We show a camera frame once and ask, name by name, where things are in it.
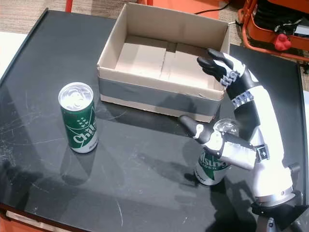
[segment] robotic arm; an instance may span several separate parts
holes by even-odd
[[[199,57],[197,61],[225,88],[240,123],[240,138],[214,132],[187,116],[181,116],[180,122],[221,161],[253,169],[253,194],[260,206],[289,201],[295,196],[291,171],[282,164],[281,134],[268,92],[239,60],[213,49],[208,54],[212,59]]]

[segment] open cardboard box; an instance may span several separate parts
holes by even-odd
[[[209,122],[224,90],[197,63],[205,48],[229,52],[226,22],[128,3],[98,61],[101,100]]]

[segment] black cable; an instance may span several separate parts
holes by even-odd
[[[220,9],[212,9],[212,10],[205,10],[205,11],[200,11],[200,12],[197,12],[197,13],[194,13],[195,15],[199,15],[199,14],[202,14],[202,13],[205,13],[205,12],[211,12],[211,11],[220,11],[220,10],[223,10],[225,9],[229,4],[231,3],[231,1],[226,4],[224,7],[220,8]]]

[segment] gray tape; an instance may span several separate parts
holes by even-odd
[[[215,115],[221,102],[102,78],[99,78],[99,90],[112,98],[207,116]]]

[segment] black table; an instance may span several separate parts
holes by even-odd
[[[99,100],[96,62],[114,22],[47,11],[31,31],[0,86],[0,207],[87,231],[254,231],[251,173],[233,167],[222,183],[202,186],[193,176],[201,147],[176,118]],[[296,65],[236,46],[231,54],[269,90],[284,162],[303,165],[297,188],[305,192]],[[99,144],[89,154],[68,147],[57,100],[75,81],[95,93]],[[226,97],[218,117],[233,117]]]

